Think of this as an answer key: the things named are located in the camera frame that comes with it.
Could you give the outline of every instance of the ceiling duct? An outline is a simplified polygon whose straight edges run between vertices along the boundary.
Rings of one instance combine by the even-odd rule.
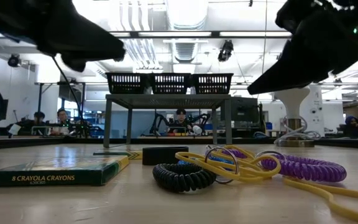
[[[165,5],[170,30],[204,29],[208,14],[208,0],[165,0]],[[198,50],[198,44],[194,43],[195,40],[189,39],[189,43],[172,44],[173,54],[178,62],[191,63],[194,60]]]

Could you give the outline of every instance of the wire basket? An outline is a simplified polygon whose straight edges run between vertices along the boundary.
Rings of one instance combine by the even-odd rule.
[[[106,73],[111,94],[144,94],[149,87],[147,74]]]
[[[150,75],[154,94],[186,94],[190,73],[155,73]]]
[[[193,74],[196,94],[229,94],[233,73]]]

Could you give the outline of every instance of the workbench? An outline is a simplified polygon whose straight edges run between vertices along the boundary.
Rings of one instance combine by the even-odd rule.
[[[231,134],[231,96],[230,95],[139,95],[139,94],[107,94],[106,121],[104,125],[103,146],[109,147],[112,103],[128,109],[126,143],[131,143],[133,109],[211,109],[213,124],[213,143],[218,143],[218,118],[216,109],[224,104],[226,144],[232,144]]]

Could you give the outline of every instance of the table surface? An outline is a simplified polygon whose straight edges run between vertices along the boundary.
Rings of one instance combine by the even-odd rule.
[[[230,95],[106,95],[107,100],[133,109],[211,109],[219,108],[224,100],[230,98]]]
[[[112,149],[135,151],[142,147],[148,146]],[[205,150],[205,146],[189,147],[198,153]],[[358,149],[242,147],[254,152],[276,150],[337,162],[347,169],[347,179],[338,186],[358,190]],[[0,168],[51,157],[88,156],[102,148],[100,144],[67,144],[0,149]],[[213,184],[190,194],[172,194],[155,183],[152,168],[142,166],[141,161],[131,161],[103,187],[1,188],[0,223],[354,223],[331,213],[322,198],[284,185],[279,175],[260,184]],[[358,200],[338,195],[335,198],[358,210]]]

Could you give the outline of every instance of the ceiling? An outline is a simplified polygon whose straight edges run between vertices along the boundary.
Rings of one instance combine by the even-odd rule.
[[[133,7],[138,5],[139,10],[147,7],[147,25],[150,30],[167,31],[172,28],[172,23],[179,24],[184,20],[186,22],[195,21],[203,18],[202,13],[205,11],[202,30],[219,30],[219,31],[250,31],[250,30],[281,30],[274,23],[277,11],[282,7],[284,0],[254,0],[252,7],[249,7],[249,1],[236,0],[198,0],[196,5],[194,1],[181,0],[180,4],[165,2],[173,2],[174,0],[73,0],[77,11],[93,21],[102,28],[114,32],[122,30],[144,30],[147,26],[140,22],[141,18],[134,22]],[[129,25],[123,21],[123,17],[127,16]],[[193,52],[194,59],[191,63],[180,64],[174,56],[174,46],[167,43],[167,39],[151,39],[153,51],[155,52],[156,61],[164,72],[187,72],[190,68],[193,73],[234,73],[233,83],[250,83],[259,75],[269,69],[276,61],[277,56],[282,51],[286,39],[231,39],[234,44],[234,53],[227,62],[218,62],[217,57],[220,48],[225,39],[198,39]],[[146,54],[146,50],[140,45],[141,42],[134,40],[133,43]],[[39,53],[35,46],[24,42],[15,43],[7,39],[0,39],[0,57],[8,58],[10,54],[21,54],[21,59],[36,63],[43,66],[53,66],[53,61],[47,56]],[[74,77],[81,82],[106,82],[106,80],[95,72],[96,68],[102,71],[110,72],[133,72],[138,63],[134,62],[131,57],[126,55],[123,62],[113,62],[112,60],[100,61],[98,63],[88,63],[84,73],[76,73],[68,67],[63,66],[67,76]],[[324,85],[323,93],[326,98],[346,97],[352,95],[357,96],[358,89],[358,62],[351,68],[348,68],[338,76],[343,83],[354,83],[355,85],[334,86]],[[332,83],[333,77],[328,78],[325,82]],[[107,90],[106,86],[89,86],[89,90]],[[232,93],[236,95],[247,96],[245,86],[233,86]]]

